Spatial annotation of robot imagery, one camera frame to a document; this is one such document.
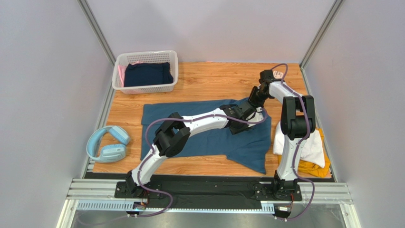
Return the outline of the teal blue t shirt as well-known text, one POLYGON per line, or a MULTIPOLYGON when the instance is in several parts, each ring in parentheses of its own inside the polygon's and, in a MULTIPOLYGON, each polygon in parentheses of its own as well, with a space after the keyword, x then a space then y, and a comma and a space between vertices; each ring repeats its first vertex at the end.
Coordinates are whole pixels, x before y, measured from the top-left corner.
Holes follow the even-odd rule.
MULTIPOLYGON (((240 105, 245 101, 224 99, 199 102, 146 104, 143 107, 142 134, 150 123, 178 112, 181 116, 204 114, 221 105, 240 105)), ((178 157, 225 155, 256 172, 266 174, 266 153, 271 145, 271 117, 251 129, 233 135, 228 128, 214 129, 192 136, 178 157)))

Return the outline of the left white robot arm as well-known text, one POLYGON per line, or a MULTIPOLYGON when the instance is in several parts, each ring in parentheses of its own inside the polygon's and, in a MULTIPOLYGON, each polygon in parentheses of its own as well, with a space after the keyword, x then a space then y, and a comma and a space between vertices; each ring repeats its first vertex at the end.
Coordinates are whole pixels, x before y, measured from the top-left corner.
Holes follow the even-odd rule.
POLYGON ((181 116, 172 113, 167 118, 153 121, 148 127, 160 124, 152 141, 146 140, 150 147, 140 164, 131 170, 126 178, 126 189, 133 198, 139 198, 147 192, 146 184, 152 175, 168 158, 178 155, 189 138, 196 134, 215 129, 229 128, 232 134, 246 131, 265 119, 264 110, 251 107, 249 103, 241 105, 223 105, 210 112, 181 116))

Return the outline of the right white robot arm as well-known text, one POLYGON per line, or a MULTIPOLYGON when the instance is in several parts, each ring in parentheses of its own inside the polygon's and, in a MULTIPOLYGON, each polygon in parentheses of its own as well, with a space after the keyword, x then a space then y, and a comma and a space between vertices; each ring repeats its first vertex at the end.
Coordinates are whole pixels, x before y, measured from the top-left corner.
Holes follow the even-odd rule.
POLYGON ((314 97, 299 94, 283 79, 276 79, 271 69, 260 73, 259 83, 248 99, 252 106, 263 107, 270 98, 282 104, 280 128, 284 146, 269 193, 274 199, 289 200, 298 191, 298 164, 303 147, 316 129, 314 97))

